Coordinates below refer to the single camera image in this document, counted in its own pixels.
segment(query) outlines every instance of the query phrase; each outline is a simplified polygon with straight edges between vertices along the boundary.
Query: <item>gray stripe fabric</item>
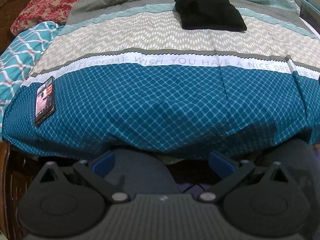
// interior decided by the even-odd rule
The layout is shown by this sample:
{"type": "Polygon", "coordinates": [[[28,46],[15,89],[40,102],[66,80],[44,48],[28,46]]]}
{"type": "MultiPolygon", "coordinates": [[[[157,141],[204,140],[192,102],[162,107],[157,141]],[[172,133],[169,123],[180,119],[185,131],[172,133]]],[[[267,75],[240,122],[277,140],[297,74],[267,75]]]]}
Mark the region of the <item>gray stripe fabric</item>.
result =
{"type": "MultiPolygon", "coordinates": [[[[134,0],[123,4],[121,0],[80,0],[70,11],[66,25],[75,25],[80,22],[97,18],[102,14],[125,11],[134,7],[143,7],[147,4],[175,3],[174,0],[134,0]]],[[[312,33],[302,22],[296,12],[265,6],[245,0],[229,0],[235,7],[250,9],[254,12],[269,15],[275,19],[292,23],[312,33]]]]}
{"type": "Polygon", "coordinates": [[[125,11],[130,8],[143,7],[147,4],[165,4],[175,3],[174,0],[139,0],[133,2],[126,2],[120,5],[112,5],[110,7],[103,7],[101,4],[87,4],[82,8],[75,8],[71,10],[68,16],[66,25],[75,25],[77,23],[97,18],[103,14],[110,14],[115,12],[125,11]]]}
{"type": "Polygon", "coordinates": [[[71,11],[69,12],[69,16],[66,24],[67,25],[77,24],[85,20],[92,19],[94,17],[91,17],[89,15],[91,12],[94,12],[94,11],[102,12],[98,16],[96,16],[96,17],[99,17],[102,14],[106,14],[103,11],[110,6],[116,6],[119,4],[124,5],[126,3],[133,2],[133,1],[143,1],[143,0],[80,0],[73,6],[71,11]]]}
{"type": "MultiPolygon", "coordinates": [[[[50,69],[43,69],[41,70],[40,73],[36,73],[33,72],[32,75],[30,75],[31,77],[36,77],[39,74],[44,74],[44,73],[48,73],[54,70],[58,70],[64,66],[70,65],[71,63],[83,59],[83,58],[89,58],[89,57],[93,57],[93,56],[102,56],[102,55],[119,55],[121,53],[126,53],[126,52],[140,52],[142,54],[145,55],[163,55],[163,54],[171,54],[171,55],[182,55],[182,54],[194,54],[194,55],[207,55],[207,56],[213,56],[213,55],[219,55],[219,56],[223,56],[223,55],[232,55],[232,56],[237,56],[237,57],[241,57],[241,58],[256,58],[256,59],[261,59],[261,60],[275,60],[275,61],[282,61],[282,62],[287,62],[289,59],[291,59],[290,55],[288,55],[287,57],[279,57],[279,56],[263,56],[263,55],[258,55],[258,54],[244,54],[244,53],[237,53],[237,52],[233,52],[233,51],[197,51],[197,50],[177,50],[177,49],[157,49],[157,50],[145,50],[145,49],[139,49],[139,48],[129,48],[129,49],[124,49],[121,51],[107,51],[104,53],[88,53],[82,57],[78,57],[74,60],[69,60],[67,61],[65,64],[63,65],[59,65],[50,69]]],[[[311,70],[314,71],[319,71],[318,68],[313,67],[313,66],[309,66],[303,63],[299,63],[299,62],[294,62],[295,65],[299,65],[299,66],[303,66],[305,68],[309,68],[311,70]]]]}
{"type": "Polygon", "coordinates": [[[275,7],[265,6],[254,2],[244,0],[229,0],[235,7],[243,7],[252,10],[257,13],[269,15],[275,19],[292,23],[298,27],[304,28],[305,30],[313,33],[299,18],[296,12],[283,10],[275,7]]]}

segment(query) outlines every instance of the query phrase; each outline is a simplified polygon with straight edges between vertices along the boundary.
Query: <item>red floral fabric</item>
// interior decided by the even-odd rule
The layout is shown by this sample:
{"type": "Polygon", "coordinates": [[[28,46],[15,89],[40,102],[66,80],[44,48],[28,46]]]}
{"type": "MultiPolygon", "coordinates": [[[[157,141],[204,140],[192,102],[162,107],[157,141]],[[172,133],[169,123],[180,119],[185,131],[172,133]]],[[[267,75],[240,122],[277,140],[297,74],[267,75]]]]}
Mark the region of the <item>red floral fabric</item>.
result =
{"type": "Polygon", "coordinates": [[[79,0],[31,0],[12,24],[10,31],[13,35],[17,36],[20,32],[44,21],[54,21],[58,24],[65,24],[69,11],[78,1],[79,0]]]}

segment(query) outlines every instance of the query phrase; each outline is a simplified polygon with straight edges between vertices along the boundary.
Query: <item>phone screen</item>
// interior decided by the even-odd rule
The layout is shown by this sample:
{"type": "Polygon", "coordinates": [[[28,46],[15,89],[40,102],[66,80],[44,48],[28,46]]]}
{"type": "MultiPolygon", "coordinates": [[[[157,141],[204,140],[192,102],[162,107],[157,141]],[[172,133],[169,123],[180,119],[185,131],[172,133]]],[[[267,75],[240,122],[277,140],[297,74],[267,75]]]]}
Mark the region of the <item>phone screen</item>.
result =
{"type": "Polygon", "coordinates": [[[54,77],[50,77],[37,90],[35,124],[43,122],[54,111],[54,77]]]}

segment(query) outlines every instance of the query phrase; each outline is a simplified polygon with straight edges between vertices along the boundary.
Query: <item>wooden bed frame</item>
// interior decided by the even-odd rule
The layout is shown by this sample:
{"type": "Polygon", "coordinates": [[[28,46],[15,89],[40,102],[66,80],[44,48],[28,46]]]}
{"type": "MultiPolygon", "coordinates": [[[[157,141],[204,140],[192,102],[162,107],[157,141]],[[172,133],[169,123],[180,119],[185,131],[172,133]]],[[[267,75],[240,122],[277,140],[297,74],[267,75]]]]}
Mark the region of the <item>wooden bed frame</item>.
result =
{"type": "Polygon", "coordinates": [[[17,205],[41,169],[39,162],[0,143],[0,230],[8,240],[20,240],[25,232],[17,219],[17,205]]]}

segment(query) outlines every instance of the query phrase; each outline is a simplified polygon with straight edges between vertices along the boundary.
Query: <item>bedsheet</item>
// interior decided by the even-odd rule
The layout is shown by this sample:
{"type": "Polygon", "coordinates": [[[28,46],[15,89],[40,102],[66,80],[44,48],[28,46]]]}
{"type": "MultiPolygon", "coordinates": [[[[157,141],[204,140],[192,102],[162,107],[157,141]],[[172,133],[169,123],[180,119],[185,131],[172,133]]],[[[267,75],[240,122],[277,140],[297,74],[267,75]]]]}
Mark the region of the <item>bedsheet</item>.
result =
{"type": "Polygon", "coordinates": [[[173,0],[80,0],[7,107],[3,138],[73,158],[117,145],[204,159],[312,143],[319,38],[289,0],[229,1],[246,32],[183,30],[173,0]],[[52,75],[56,112],[36,128],[36,90],[52,75]]]}

